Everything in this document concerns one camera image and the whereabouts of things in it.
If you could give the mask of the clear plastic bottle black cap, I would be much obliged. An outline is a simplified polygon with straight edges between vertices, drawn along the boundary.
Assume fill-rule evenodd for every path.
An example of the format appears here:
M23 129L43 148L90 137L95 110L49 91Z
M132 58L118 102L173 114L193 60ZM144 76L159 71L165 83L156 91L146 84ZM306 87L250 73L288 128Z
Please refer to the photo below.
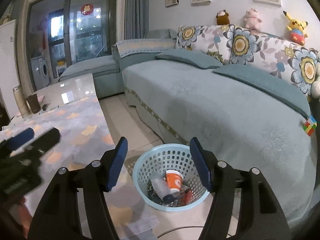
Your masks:
M167 182L159 173L153 173L150 176L151 185L159 198L164 204L170 204L174 201L174 197L171 194L170 188L167 185Z

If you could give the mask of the orange red snack wrapper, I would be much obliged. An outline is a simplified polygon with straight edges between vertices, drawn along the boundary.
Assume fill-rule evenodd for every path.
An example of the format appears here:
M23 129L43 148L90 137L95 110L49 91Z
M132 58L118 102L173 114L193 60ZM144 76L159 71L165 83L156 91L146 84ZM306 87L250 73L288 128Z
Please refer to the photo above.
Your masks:
M192 197L192 191L188 186L182 185L180 190L174 192L172 195L174 197L173 207L181 207L189 204Z

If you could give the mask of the orange white paper cup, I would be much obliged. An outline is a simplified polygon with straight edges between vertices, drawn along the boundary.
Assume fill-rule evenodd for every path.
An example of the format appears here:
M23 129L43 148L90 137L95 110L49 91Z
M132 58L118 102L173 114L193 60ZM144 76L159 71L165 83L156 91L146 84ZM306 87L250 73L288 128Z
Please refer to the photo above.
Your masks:
M166 170L165 180L170 189L171 194L180 190L183 184L183 175L175 170Z

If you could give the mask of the beige thermos bottle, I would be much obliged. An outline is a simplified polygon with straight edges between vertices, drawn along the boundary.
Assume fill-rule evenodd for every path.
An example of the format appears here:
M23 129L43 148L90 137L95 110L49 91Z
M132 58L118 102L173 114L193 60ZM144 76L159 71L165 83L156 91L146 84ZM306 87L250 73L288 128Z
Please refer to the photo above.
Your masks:
M30 109L27 105L26 99L24 97L24 93L22 90L21 85L18 85L13 88L13 95L18 107L18 110L20 111L20 114L22 118L26 118L31 115Z

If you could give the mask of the patterned pastel tablecloth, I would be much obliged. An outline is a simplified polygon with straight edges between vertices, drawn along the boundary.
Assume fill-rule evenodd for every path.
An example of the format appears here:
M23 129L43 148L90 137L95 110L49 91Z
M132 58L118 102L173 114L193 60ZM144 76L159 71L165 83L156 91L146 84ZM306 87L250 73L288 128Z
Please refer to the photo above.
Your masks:
M38 138L55 127L61 133L60 142L46 153L40 165L42 184L26 194L26 207L31 215L56 171L85 167L115 148L103 111L96 96L87 96L51 111L36 115L1 131L1 140L32 128ZM139 195L126 167L122 167L117 185L105 194L112 221L120 239L153 239L153 228L159 220Z

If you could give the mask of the brown mug with spoon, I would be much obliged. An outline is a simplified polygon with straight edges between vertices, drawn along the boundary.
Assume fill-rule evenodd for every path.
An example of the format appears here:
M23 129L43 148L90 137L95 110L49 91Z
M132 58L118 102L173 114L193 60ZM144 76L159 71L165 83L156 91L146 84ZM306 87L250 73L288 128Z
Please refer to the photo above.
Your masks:
M30 110L33 114L38 113L41 110L41 106L37 97L37 94L33 94L30 95L26 98L29 106L30 106Z

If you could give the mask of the light blue perforated waste basket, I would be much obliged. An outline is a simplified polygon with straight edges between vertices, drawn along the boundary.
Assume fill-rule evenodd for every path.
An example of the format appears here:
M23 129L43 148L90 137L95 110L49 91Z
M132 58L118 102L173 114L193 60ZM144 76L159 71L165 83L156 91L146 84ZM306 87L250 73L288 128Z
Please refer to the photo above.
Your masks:
M189 146L164 144L141 155L132 174L143 200L159 211L189 210L205 200Z

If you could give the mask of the white washing machine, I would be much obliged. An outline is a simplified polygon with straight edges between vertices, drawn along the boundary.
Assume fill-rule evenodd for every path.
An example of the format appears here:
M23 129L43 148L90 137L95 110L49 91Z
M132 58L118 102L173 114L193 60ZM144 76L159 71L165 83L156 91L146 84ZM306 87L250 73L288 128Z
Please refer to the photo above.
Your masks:
M31 69L33 72L36 90L49 86L49 69L44 57L31 58Z

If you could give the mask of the teal fabric sofa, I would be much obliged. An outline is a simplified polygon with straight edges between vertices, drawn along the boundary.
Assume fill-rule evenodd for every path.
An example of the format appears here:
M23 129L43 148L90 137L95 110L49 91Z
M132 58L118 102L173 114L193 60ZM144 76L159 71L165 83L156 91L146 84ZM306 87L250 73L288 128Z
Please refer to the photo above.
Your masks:
M234 168L258 167L292 230L319 202L316 131L303 129L311 98L249 64L223 64L200 51L176 49L178 31L122 40L106 56L69 66L60 81L91 74L98 98L124 93L127 104L164 142L197 137Z

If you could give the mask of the colourful rubik's cube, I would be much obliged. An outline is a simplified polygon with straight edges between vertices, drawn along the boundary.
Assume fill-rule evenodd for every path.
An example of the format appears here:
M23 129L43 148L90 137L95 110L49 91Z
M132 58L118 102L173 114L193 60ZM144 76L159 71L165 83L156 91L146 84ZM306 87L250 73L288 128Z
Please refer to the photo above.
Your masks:
M304 132L311 136L317 128L317 121L313 116L309 116L303 125Z

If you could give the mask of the floral sofa cushion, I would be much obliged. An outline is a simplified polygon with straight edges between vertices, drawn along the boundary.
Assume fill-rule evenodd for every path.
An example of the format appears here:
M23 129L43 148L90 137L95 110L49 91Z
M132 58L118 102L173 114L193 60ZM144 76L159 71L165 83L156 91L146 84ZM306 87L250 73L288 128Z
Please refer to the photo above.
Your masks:
M180 26L177 32L176 49L200 51L228 64L235 25Z
M229 25L230 64L249 64L297 87L305 96L317 78L317 51L259 31Z

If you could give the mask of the yellow pikachu plush toy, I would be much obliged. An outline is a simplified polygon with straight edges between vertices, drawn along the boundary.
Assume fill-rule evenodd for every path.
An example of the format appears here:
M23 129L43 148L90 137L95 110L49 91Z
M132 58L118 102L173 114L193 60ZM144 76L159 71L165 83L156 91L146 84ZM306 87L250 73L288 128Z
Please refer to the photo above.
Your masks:
M306 33L308 22L292 18L286 11L283 11L283 13L285 17L289 20L289 24L286 27L290 32L290 40L301 46L304 46L305 39L308 37Z

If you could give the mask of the pink pig plush toy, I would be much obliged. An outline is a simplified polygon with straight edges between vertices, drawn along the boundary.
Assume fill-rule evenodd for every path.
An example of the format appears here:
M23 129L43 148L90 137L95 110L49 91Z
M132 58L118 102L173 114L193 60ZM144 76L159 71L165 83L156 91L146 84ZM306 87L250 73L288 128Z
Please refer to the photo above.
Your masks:
M258 12L254 8L246 11L243 21L245 28L257 31L261 30L262 20L258 17Z

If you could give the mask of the brown monkey plush toy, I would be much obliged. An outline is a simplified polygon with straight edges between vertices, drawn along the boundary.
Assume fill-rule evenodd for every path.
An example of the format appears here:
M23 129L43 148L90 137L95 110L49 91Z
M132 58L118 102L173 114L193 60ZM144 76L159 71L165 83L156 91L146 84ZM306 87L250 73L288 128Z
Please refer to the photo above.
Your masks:
M216 15L217 25L229 25L230 21L228 18L229 14L225 10L221 10Z

